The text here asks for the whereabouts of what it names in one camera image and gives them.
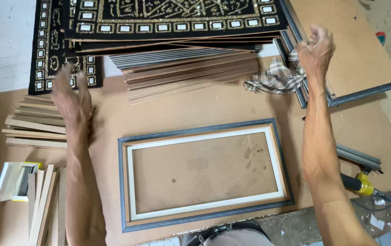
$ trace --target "black velvet board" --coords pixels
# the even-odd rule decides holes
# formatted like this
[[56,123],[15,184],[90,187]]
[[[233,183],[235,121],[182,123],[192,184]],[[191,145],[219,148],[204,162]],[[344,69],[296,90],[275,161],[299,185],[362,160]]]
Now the black velvet board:
[[68,23],[65,37],[76,41],[231,36],[287,26],[278,0],[77,0]]
[[77,89],[76,74],[80,70],[86,73],[89,88],[102,86],[102,65],[99,58],[65,56],[69,42],[64,40],[61,33],[62,9],[62,0],[36,2],[29,95],[50,93],[52,79],[66,62],[74,64],[70,81],[74,89]]

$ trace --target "red object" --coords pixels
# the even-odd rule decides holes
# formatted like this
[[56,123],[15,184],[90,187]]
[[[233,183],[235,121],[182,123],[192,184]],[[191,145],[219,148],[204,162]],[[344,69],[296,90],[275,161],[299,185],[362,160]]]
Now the red object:
[[377,32],[376,36],[384,36],[384,38],[386,38],[385,32],[383,32],[383,31]]

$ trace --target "wooden frame molding strip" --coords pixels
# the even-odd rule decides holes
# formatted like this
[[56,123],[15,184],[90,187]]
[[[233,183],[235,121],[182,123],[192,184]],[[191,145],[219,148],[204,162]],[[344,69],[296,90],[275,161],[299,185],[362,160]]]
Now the wooden frame molding strip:
[[[223,137],[264,133],[277,191],[137,213],[132,151]],[[180,131],[119,138],[119,178],[122,232],[170,226],[209,218],[237,215],[294,204],[292,190],[274,119],[254,120]]]

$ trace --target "plaid cloth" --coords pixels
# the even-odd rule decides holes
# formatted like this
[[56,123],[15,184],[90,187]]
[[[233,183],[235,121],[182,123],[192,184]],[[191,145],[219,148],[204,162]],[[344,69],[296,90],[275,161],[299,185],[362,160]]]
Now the plaid cloth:
[[250,80],[244,82],[247,91],[261,91],[275,94],[291,94],[299,89],[305,78],[305,70],[299,64],[297,50],[292,50],[288,56],[288,65],[285,66],[281,59],[273,58],[270,67]]

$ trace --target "stack of wooden strips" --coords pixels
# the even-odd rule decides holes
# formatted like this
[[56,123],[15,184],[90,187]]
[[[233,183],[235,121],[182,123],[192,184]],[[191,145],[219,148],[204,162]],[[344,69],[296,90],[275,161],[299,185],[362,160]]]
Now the stack of wooden strips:
[[237,81],[258,72],[256,58],[239,51],[126,69],[127,97],[134,105]]
[[6,119],[6,144],[66,149],[65,123],[48,96],[25,95]]
[[65,246],[65,168],[29,174],[29,246]]

